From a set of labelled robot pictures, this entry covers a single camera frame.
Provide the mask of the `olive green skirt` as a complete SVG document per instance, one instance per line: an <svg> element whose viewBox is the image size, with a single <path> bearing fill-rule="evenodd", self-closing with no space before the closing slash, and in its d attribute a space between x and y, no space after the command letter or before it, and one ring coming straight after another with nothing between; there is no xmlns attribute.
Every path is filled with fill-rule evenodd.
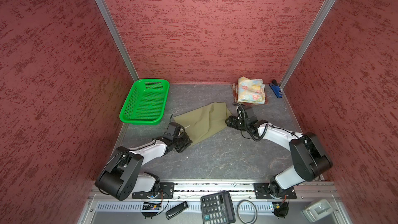
<svg viewBox="0 0 398 224"><path fill-rule="evenodd" d="M210 138L227 127L225 121L232 116L225 102L211 103L174 117L182 125L192 145Z"/></svg>

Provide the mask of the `red plaid skirt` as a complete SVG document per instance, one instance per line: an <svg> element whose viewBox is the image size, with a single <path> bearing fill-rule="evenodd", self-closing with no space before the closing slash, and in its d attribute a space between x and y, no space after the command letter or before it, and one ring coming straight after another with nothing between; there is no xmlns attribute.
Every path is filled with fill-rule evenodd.
<svg viewBox="0 0 398 224"><path fill-rule="evenodd" d="M237 84L233 83L231 85L234 101L237 102L238 100L238 87ZM263 103L241 103L243 105L248 105L248 106L258 106L258 105L266 105L268 104L268 97L266 94L264 94L264 102Z"/></svg>

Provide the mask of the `floral pastel skirt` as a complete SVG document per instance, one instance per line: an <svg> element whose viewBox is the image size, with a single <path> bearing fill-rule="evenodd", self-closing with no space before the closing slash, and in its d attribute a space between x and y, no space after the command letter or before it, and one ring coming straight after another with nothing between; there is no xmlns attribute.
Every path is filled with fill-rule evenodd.
<svg viewBox="0 0 398 224"><path fill-rule="evenodd" d="M238 79L237 102L250 104L265 104L265 84L262 79Z"/></svg>

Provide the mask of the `green plastic basket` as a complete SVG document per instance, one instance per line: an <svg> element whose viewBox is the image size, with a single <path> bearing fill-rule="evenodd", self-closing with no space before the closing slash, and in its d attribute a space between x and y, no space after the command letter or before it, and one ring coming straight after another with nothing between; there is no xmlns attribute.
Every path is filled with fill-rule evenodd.
<svg viewBox="0 0 398 224"><path fill-rule="evenodd" d="M120 112L120 120L133 125L158 125L165 111L170 83L164 79L136 81Z"/></svg>

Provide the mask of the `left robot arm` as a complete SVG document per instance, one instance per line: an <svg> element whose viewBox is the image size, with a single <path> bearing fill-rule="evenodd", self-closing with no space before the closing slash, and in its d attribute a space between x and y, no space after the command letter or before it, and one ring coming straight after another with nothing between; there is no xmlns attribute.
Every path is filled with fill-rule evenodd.
<svg viewBox="0 0 398 224"><path fill-rule="evenodd" d="M95 181L95 186L119 201L132 193L157 191L159 178L151 173L141 172L146 163L162 157L171 151L183 152L192 144L187 134L178 137L164 135L136 148L120 146Z"/></svg>

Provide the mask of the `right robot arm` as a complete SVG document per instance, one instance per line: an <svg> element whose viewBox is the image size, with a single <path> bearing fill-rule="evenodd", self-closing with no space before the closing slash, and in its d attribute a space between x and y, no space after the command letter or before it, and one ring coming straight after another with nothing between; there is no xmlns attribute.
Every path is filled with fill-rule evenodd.
<svg viewBox="0 0 398 224"><path fill-rule="evenodd" d="M305 181L312 181L333 167L333 162L320 140L311 132L297 133L265 120L251 121L248 118L242 119L235 116L228 117L226 125L241 132L247 132L256 142L265 139L291 153L292 166L273 176L266 187L255 189L271 199L286 197L294 186Z"/></svg>

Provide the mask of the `black remote stick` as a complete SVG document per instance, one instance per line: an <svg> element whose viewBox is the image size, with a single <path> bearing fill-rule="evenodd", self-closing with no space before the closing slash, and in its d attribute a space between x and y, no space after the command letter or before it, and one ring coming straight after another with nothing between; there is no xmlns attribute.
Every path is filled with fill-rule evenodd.
<svg viewBox="0 0 398 224"><path fill-rule="evenodd" d="M174 206L170 210L168 210L166 212L165 216L166 216L167 220L170 220L188 208L189 208L189 206L188 206L187 201L184 201L184 202Z"/></svg>

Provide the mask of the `left circuit board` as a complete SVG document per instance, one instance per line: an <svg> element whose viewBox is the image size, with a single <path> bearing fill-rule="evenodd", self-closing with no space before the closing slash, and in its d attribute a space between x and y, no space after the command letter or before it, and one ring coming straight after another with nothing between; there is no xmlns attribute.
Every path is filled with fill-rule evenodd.
<svg viewBox="0 0 398 224"><path fill-rule="evenodd" d="M144 216L144 218L152 219L161 212L162 212L161 203L144 202L141 209L141 214Z"/></svg>

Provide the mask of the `circuit board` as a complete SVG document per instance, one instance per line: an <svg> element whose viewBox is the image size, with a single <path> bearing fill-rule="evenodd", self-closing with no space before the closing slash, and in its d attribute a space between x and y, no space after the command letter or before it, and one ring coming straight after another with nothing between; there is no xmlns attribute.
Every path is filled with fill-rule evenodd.
<svg viewBox="0 0 398 224"><path fill-rule="evenodd" d="M144 202L141 209L141 214L144 216L144 218L152 219L161 212L162 212L161 203Z"/></svg>
<svg viewBox="0 0 398 224"><path fill-rule="evenodd" d="M286 218L289 213L289 203L288 202L273 202L272 213L278 218Z"/></svg>

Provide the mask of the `right circuit board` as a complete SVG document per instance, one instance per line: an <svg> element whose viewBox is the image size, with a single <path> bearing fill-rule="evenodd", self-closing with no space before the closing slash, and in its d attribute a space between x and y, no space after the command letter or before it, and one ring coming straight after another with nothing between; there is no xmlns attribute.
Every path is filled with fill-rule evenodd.
<svg viewBox="0 0 398 224"><path fill-rule="evenodd" d="M286 218L289 213L289 203L288 202L273 202L272 213L278 218Z"/></svg>

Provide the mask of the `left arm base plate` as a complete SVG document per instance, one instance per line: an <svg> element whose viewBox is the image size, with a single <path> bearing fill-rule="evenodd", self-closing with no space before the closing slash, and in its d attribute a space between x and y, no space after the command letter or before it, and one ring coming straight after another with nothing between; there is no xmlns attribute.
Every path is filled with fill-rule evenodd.
<svg viewBox="0 0 398 224"><path fill-rule="evenodd" d="M134 192L132 193L132 199L162 199L166 197L167 199L173 198L174 194L174 183L158 182L155 183L153 188L149 192Z"/></svg>

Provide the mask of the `aluminium front rail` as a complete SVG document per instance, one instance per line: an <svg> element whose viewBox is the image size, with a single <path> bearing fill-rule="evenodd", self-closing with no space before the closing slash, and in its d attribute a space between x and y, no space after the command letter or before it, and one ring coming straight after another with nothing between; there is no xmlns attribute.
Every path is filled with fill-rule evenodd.
<svg viewBox="0 0 398 224"><path fill-rule="evenodd" d="M220 191L228 191L232 200L241 199L259 201L254 192L255 180L165 180L165 183L174 183L174 194L171 201L197 201L201 196L214 194ZM335 184L331 181L304 182L294 186L297 196L295 201L313 201L327 199L331 202L340 201L342 198Z"/></svg>

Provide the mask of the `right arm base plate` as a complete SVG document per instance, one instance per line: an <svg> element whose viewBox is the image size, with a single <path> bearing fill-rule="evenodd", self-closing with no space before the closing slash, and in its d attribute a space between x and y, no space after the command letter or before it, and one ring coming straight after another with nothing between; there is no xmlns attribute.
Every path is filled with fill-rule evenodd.
<svg viewBox="0 0 398 224"><path fill-rule="evenodd" d="M254 192L256 199L270 200L295 200L297 199L294 187L288 189L280 188L276 182L272 183L254 183Z"/></svg>

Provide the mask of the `right aluminium corner post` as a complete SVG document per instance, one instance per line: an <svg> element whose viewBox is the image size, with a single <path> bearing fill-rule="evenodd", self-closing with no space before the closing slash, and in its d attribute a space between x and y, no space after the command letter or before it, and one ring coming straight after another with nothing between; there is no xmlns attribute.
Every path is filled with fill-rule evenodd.
<svg viewBox="0 0 398 224"><path fill-rule="evenodd" d="M287 85L287 82L289 81L294 70L298 66L301 59L303 58L305 52L307 51L308 47L310 46L311 42L313 41L314 37L316 36L318 30L322 26L324 20L326 19L327 15L329 14L335 2L336 0L323 1L315 19L313 20L307 34L305 35L300 47L298 48L292 62L290 63L288 69L286 70L280 82L280 86L282 89L284 89L284 87Z"/></svg>

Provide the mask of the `left aluminium corner post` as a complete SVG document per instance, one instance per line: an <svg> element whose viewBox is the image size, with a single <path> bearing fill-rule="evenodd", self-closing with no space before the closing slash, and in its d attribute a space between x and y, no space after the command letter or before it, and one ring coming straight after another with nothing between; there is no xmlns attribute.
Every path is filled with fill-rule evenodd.
<svg viewBox="0 0 398 224"><path fill-rule="evenodd" d="M133 62L130 58L127 48L122 40L122 37L117 29L117 26L112 18L112 15L109 11L108 6L106 5L105 0L95 0L95 2L102 14L102 17L103 17L111 35L112 35L112 38L114 39L114 42L119 50L119 53L122 56L122 59L129 71L130 76L133 78L134 81L139 80L138 73L133 65Z"/></svg>

